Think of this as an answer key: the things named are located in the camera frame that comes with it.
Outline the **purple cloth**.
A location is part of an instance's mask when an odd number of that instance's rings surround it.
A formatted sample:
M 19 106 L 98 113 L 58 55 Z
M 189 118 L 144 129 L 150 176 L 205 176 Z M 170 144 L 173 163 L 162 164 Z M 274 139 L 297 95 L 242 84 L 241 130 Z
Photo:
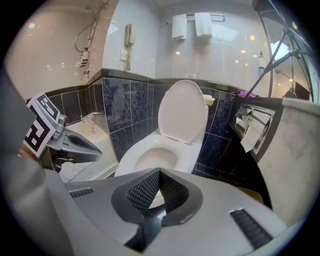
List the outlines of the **purple cloth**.
M 256 98 L 258 97 L 256 94 L 254 94 L 253 92 L 251 92 L 250 94 L 248 94 L 248 92 L 246 90 L 238 90 L 237 91 L 237 96 L 240 98 Z

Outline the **framed wall mirror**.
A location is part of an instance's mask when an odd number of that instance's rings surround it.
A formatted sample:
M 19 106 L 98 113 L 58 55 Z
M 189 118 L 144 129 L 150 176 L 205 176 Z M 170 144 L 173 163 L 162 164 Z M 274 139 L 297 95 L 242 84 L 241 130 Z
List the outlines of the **framed wall mirror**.
M 256 3 L 262 24 L 266 29 L 273 75 L 274 98 L 296 98 L 314 101 L 311 75 L 316 75 L 312 63 L 314 53 L 303 35 L 300 24 L 289 10 L 277 0 L 260 0 Z

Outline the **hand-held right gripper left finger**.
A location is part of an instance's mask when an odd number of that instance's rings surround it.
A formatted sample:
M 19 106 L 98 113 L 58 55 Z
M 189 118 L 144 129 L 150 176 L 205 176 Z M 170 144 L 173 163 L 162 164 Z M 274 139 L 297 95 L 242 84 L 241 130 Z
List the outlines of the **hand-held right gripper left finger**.
M 76 256 L 161 256 L 161 220 L 150 213 L 159 169 L 68 184 Z

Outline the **chrome towel rack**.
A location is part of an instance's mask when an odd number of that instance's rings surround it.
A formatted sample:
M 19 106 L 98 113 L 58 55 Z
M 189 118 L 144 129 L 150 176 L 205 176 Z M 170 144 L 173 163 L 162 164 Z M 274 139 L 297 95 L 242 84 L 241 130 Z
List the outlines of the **chrome towel rack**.
M 225 17 L 225 15 L 223 15 L 223 14 L 210 13 L 209 15 L 210 15 L 211 20 L 214 21 L 214 22 L 225 22 L 225 21 L 226 21 L 226 17 Z M 187 21 L 188 21 L 188 22 L 189 22 L 189 21 L 194 21 L 194 20 L 195 20 L 195 14 L 194 14 L 194 13 L 192 13 L 192 14 L 187 14 L 187 15 L 186 15 L 186 18 L 187 18 Z M 166 19 L 166 20 L 164 21 L 164 24 L 165 24 L 165 25 L 169 25 L 169 24 L 172 23 L 172 20 L 173 20 L 173 18 Z

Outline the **person's left forearm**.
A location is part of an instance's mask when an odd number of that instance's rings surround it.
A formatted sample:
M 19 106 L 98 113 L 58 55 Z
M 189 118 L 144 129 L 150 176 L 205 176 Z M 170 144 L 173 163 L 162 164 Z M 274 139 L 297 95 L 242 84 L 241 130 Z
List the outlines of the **person's left forearm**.
M 21 157 L 25 159 L 30 159 L 33 161 L 38 161 L 37 157 L 26 147 L 22 146 L 18 153 Z

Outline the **white bathtub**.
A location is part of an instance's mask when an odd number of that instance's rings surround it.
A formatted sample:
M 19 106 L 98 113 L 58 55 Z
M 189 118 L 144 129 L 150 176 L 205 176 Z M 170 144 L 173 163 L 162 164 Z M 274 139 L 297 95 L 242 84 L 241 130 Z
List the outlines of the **white bathtub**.
M 59 175 L 64 183 L 101 180 L 115 172 L 119 162 L 110 136 L 104 130 L 90 119 L 71 124 L 67 128 L 88 139 L 100 149 L 102 156 L 94 162 L 63 163 Z

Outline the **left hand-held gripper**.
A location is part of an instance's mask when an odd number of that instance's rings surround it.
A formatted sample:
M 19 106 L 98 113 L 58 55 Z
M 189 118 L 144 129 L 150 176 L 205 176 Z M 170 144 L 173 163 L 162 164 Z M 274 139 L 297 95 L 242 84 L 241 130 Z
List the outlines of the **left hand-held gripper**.
M 66 132 L 68 118 L 43 92 L 26 104 L 35 115 L 23 144 L 47 169 L 60 172 L 63 162 L 95 162 L 102 151 L 81 134 Z

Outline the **chrome shower slide bar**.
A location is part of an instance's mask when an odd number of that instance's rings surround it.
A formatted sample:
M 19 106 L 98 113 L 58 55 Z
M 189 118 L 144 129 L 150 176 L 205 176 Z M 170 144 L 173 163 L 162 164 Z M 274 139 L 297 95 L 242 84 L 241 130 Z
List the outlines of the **chrome shower slide bar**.
M 93 16 L 93 21 L 92 21 L 92 24 L 90 25 L 90 30 L 89 30 L 89 33 L 87 36 L 87 47 L 86 47 L 87 50 L 89 50 L 89 48 L 92 45 L 93 38 L 95 35 L 96 26 L 97 26 L 97 23 L 100 18 L 100 14 L 106 5 L 108 5 L 108 2 L 104 2 L 104 0 L 101 0 L 101 4 L 97 8 L 96 12 L 94 12 L 93 9 L 90 8 L 91 14 Z

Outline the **beige wall telephone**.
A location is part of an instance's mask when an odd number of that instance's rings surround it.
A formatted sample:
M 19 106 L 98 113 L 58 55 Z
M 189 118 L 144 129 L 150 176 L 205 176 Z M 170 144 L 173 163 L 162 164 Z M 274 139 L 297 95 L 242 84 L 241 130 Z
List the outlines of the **beige wall telephone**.
M 136 31 L 132 23 L 125 26 L 125 39 L 124 44 L 126 47 L 131 47 L 136 42 Z

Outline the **black tripod light stand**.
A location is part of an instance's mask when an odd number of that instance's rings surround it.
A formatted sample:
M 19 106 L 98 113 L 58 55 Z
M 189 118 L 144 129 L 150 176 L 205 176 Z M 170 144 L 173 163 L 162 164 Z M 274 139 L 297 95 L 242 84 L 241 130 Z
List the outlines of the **black tripod light stand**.
M 248 94 L 254 92 L 266 74 L 269 75 L 268 97 L 298 98 L 297 92 L 304 89 L 307 100 L 314 100 L 311 71 L 308 57 L 313 52 L 307 42 L 291 28 L 283 29 L 280 39 L 270 44 L 270 58 L 264 70 Z

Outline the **chrome toilet paper holder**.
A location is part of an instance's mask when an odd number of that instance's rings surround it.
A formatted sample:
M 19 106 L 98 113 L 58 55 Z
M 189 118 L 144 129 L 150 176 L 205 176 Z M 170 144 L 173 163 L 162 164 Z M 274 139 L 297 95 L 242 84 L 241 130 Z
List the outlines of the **chrome toilet paper holder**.
M 268 108 L 243 104 L 236 111 L 235 130 L 239 132 L 240 144 L 246 153 L 257 154 L 267 137 L 275 111 Z

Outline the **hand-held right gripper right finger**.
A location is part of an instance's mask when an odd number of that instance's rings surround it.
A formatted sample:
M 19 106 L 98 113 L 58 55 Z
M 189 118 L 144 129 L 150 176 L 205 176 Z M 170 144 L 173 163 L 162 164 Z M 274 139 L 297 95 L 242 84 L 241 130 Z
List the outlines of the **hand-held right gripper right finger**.
M 238 209 L 244 209 L 272 238 L 288 228 L 271 209 L 228 183 L 180 171 L 172 173 L 196 185 L 203 202 L 186 223 L 160 230 L 149 245 L 150 256 L 250 254 L 254 248 L 229 214 Z

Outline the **white hanging towel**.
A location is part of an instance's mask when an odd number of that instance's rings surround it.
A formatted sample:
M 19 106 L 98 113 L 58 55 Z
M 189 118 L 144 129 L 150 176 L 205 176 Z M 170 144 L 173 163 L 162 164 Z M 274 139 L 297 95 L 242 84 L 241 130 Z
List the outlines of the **white hanging towel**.
M 173 40 L 185 40 L 187 37 L 187 15 L 180 14 L 172 17 L 171 37 Z
M 211 15 L 209 12 L 198 12 L 194 14 L 195 31 L 198 38 L 212 38 L 213 29 Z

